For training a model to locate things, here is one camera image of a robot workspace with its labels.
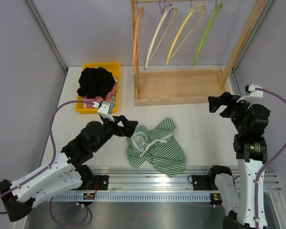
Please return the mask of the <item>cream hanger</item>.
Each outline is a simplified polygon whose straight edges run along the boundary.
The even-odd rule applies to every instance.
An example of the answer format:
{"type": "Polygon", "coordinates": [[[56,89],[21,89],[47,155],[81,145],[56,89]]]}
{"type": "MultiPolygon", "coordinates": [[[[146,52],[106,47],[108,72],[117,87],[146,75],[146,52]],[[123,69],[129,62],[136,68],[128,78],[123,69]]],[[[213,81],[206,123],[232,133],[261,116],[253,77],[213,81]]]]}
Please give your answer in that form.
{"type": "MultiPolygon", "coordinates": [[[[162,28],[160,29],[160,31],[159,31],[159,33],[158,33],[157,39],[156,39],[155,44],[154,44],[154,48],[155,48],[156,45],[158,44],[160,38],[162,37],[164,31],[166,30],[166,28],[167,28],[167,26],[169,25],[169,22],[171,21],[172,18],[173,18],[173,17],[170,16],[169,19],[168,19],[168,21],[167,21],[167,23],[166,23],[166,24],[165,24],[165,23],[162,24],[162,28]]],[[[145,63],[144,63],[144,69],[146,70],[146,69],[148,68],[148,66],[149,66],[149,63],[148,63],[148,66],[146,66],[146,68],[145,68],[145,66],[146,66],[146,65],[145,65],[145,63]]]]}

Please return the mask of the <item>green white striped tank top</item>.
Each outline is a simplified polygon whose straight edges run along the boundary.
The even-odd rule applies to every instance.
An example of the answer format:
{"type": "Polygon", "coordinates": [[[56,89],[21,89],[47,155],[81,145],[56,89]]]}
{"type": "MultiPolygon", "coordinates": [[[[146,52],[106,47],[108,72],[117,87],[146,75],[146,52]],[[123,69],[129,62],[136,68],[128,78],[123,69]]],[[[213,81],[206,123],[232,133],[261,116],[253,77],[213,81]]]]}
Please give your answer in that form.
{"type": "Polygon", "coordinates": [[[183,173],[187,158],[174,137],[175,130],[176,124],[169,117],[151,130],[137,126],[133,135],[127,138],[126,156],[130,165],[138,168],[148,162],[169,177],[183,173]]]}

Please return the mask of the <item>black tank top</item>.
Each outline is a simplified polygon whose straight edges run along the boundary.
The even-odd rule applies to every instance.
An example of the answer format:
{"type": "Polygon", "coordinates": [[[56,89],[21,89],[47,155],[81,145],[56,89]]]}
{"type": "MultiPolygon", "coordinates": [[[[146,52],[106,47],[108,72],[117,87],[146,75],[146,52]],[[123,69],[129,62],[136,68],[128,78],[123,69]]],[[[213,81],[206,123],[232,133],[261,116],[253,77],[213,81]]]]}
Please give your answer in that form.
{"type": "Polygon", "coordinates": [[[80,88],[77,94],[89,99],[100,96],[105,98],[116,81],[112,73],[102,67],[85,68],[79,78],[80,88]]]}

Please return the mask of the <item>yellow hanger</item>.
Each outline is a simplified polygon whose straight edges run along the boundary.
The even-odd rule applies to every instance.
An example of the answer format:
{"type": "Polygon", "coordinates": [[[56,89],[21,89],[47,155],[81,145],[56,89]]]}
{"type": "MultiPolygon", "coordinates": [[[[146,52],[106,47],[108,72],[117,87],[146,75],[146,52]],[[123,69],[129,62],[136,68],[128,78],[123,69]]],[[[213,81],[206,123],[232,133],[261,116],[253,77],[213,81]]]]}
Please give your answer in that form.
{"type": "Polygon", "coordinates": [[[206,12],[206,5],[200,3],[190,9],[190,12],[185,17],[183,23],[179,27],[174,40],[169,49],[166,65],[169,65],[171,59],[179,52],[181,46],[185,43],[188,37],[196,29],[199,22],[202,20],[204,13],[206,12]]]}

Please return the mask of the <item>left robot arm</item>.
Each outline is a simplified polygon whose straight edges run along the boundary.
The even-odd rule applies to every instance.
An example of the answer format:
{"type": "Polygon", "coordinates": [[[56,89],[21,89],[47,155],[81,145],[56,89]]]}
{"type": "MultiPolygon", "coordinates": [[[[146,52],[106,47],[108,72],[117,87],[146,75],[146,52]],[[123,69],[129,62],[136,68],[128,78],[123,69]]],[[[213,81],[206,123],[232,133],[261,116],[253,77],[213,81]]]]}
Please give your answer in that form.
{"type": "Polygon", "coordinates": [[[85,164],[114,135],[131,137],[137,121],[125,116],[89,122],[53,161],[18,180],[0,182],[1,200],[11,222],[29,215],[42,202],[72,189],[90,189],[94,174],[85,164]]]}

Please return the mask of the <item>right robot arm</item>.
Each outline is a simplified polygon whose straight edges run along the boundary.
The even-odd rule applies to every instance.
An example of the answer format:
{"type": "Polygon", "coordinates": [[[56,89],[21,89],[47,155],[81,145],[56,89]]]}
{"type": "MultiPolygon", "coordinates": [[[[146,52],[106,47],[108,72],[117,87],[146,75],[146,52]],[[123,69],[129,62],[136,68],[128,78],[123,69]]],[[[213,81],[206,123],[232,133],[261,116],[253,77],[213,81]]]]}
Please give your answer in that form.
{"type": "Polygon", "coordinates": [[[225,106],[220,116],[229,118],[237,131],[233,148],[240,172],[240,191],[236,190],[229,167],[212,166],[207,177],[208,186],[218,189],[221,195],[225,209],[223,228],[266,229],[263,167],[268,157],[263,134],[269,123],[270,110],[229,92],[219,97],[209,96],[208,102],[211,113],[225,106]]]}

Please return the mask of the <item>purple hanger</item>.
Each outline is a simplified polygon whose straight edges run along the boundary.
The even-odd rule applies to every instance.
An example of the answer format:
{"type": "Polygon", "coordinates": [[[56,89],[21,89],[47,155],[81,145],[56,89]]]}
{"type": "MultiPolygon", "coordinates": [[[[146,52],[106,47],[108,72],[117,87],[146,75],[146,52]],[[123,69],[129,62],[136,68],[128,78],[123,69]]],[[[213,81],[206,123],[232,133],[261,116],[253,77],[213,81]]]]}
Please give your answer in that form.
{"type": "Polygon", "coordinates": [[[150,42],[148,45],[148,49],[146,52],[146,59],[145,59],[145,65],[146,66],[148,66],[149,61],[152,59],[155,52],[157,51],[160,43],[162,42],[164,36],[166,35],[166,33],[167,33],[168,29],[170,28],[172,22],[174,21],[176,14],[177,14],[177,8],[172,4],[164,6],[160,10],[160,14],[159,14],[157,21],[153,27],[153,32],[152,32],[150,42]],[[159,33],[160,29],[162,28],[162,24],[163,23],[166,24],[170,16],[172,16],[173,18],[169,22],[169,25],[167,26],[166,30],[164,31],[164,33],[163,33],[162,37],[160,38],[158,44],[154,48],[154,44],[155,44],[155,41],[157,39],[158,33],[159,33]]]}

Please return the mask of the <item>red white striped tank top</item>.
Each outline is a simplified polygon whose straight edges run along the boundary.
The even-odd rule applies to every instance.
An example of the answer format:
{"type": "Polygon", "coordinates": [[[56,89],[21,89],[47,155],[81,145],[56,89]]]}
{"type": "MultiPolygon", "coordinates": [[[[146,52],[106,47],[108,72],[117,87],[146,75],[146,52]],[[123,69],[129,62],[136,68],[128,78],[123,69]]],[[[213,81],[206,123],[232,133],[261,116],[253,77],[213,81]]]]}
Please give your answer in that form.
{"type": "Polygon", "coordinates": [[[102,102],[109,102],[109,103],[112,103],[113,105],[116,105],[117,86],[118,86],[118,82],[115,82],[113,88],[108,92],[105,98],[102,98],[101,96],[96,96],[95,98],[89,99],[86,96],[84,96],[82,100],[91,102],[91,103],[99,103],[99,104],[101,104],[102,102]]]}

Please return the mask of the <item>green hanger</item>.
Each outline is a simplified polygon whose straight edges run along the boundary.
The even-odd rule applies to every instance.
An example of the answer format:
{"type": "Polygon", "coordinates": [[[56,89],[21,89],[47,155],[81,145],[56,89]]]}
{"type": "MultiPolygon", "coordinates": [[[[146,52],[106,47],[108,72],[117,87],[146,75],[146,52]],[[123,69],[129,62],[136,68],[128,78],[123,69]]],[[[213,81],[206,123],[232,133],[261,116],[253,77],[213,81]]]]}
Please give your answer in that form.
{"type": "Polygon", "coordinates": [[[206,41],[206,39],[208,37],[208,34],[209,34],[209,32],[210,32],[210,30],[211,30],[211,28],[212,28],[212,26],[214,24],[214,21],[215,21],[218,13],[219,13],[219,11],[221,10],[222,7],[223,7],[223,3],[222,2],[220,2],[220,3],[217,3],[217,1],[215,2],[215,8],[214,8],[213,13],[212,13],[212,15],[211,15],[211,17],[209,19],[209,22],[208,22],[208,24],[207,24],[207,26],[205,28],[205,31],[204,31],[204,34],[202,36],[201,42],[200,42],[199,47],[197,49],[197,52],[196,52],[196,55],[195,55],[195,58],[194,58],[194,61],[193,61],[193,65],[192,65],[193,67],[195,67],[196,64],[197,64],[199,55],[200,55],[200,53],[202,51],[202,48],[203,48],[203,46],[205,44],[205,41],[206,41]]]}

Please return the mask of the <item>orange hanger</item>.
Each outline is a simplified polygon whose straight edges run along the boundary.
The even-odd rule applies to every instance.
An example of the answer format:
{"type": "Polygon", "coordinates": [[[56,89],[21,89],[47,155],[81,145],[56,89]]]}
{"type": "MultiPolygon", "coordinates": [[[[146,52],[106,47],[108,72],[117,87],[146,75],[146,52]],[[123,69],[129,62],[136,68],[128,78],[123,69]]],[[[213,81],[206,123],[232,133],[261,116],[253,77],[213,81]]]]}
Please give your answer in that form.
{"type": "Polygon", "coordinates": [[[140,19],[144,18],[144,8],[140,7],[137,12],[137,17],[134,27],[134,38],[133,38],[133,72],[136,73],[136,61],[138,59],[138,50],[139,50],[139,25],[140,19]]]}

